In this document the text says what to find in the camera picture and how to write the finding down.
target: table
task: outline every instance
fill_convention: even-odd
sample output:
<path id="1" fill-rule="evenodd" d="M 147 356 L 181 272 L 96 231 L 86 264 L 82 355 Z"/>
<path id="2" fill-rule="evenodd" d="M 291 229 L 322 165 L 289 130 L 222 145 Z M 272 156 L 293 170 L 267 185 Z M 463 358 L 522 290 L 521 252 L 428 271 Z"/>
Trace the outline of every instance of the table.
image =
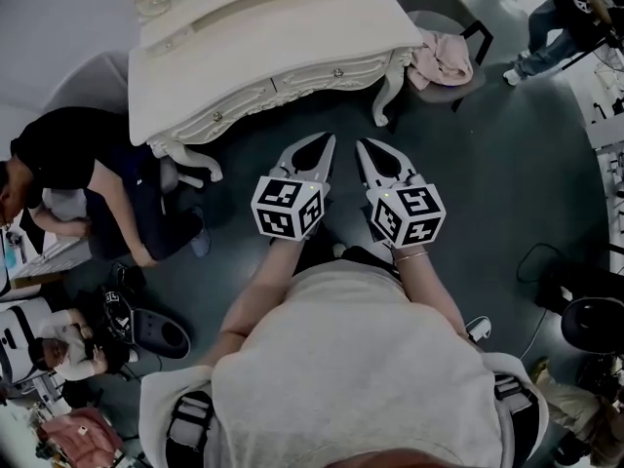
<path id="1" fill-rule="evenodd" d="M 158 42 L 154 22 L 149 47 L 130 54 L 131 141 L 209 168 L 213 181 L 222 178 L 218 163 L 187 145 L 315 91 L 360 90 L 385 77 L 372 105 L 384 126 L 383 108 L 422 44 L 396 0 L 239 0 L 195 20 L 179 44 Z"/>

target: person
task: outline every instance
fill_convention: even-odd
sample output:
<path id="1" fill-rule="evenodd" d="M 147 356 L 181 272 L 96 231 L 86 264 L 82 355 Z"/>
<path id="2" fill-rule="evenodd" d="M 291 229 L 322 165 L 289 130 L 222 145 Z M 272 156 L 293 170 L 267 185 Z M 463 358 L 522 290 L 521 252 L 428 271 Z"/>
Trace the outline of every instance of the person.
<path id="1" fill-rule="evenodd" d="M 393 251 L 397 271 L 322 234 L 275 240 L 197 365 L 143 379 L 152 465 L 511 466 L 487 354 L 424 248 Z"/>
<path id="2" fill-rule="evenodd" d="M 93 358 L 87 357 L 91 351 Z M 54 312 L 44 320 L 39 337 L 28 345 L 28 356 L 39 371 L 56 371 L 68 381 L 80 381 L 96 374 L 115 374 L 138 354 L 118 342 L 94 344 L 94 332 L 75 308 Z"/>
<path id="3" fill-rule="evenodd" d="M 624 30 L 624 0 L 546 0 L 528 17 L 528 50 L 503 76 L 511 86 L 592 51 L 612 28 Z M 547 44 L 548 33 L 562 33 Z"/>
<path id="4" fill-rule="evenodd" d="M 163 215 L 160 165 L 149 147 L 133 147 L 128 117 L 88 107 L 44 114 L 11 142 L 0 162 L 0 221 L 28 208 L 34 223 L 63 236 L 89 236 L 92 254 L 132 254 L 152 266 L 193 240 L 197 255 L 210 237 L 199 209 Z M 43 188 L 84 189 L 89 221 L 61 221 L 42 203 Z"/>
<path id="5" fill-rule="evenodd" d="M 624 414 L 604 397 L 557 383 L 541 359 L 531 374 L 548 403 L 553 421 L 589 445 L 590 461 L 597 468 L 614 468 L 624 459 Z M 624 398 L 620 390 L 618 397 Z"/>

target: chair leg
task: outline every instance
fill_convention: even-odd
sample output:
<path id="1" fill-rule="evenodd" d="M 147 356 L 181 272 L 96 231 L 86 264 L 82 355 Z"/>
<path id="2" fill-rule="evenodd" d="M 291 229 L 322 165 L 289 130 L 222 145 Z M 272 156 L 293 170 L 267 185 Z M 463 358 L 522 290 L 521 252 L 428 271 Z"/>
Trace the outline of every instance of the chair leg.
<path id="1" fill-rule="evenodd" d="M 452 109 L 452 112 L 457 112 L 457 109 L 459 109 L 459 104 L 461 104 L 461 102 L 464 100 L 464 97 L 459 98 L 458 100 L 456 100 L 452 106 L 450 107 L 450 109 Z"/>
<path id="2" fill-rule="evenodd" d="M 195 178 L 194 176 L 185 174 L 178 174 L 177 178 L 180 182 L 187 183 L 188 185 L 195 187 L 196 189 L 201 189 L 202 187 L 204 187 L 204 181 L 200 178 Z"/>

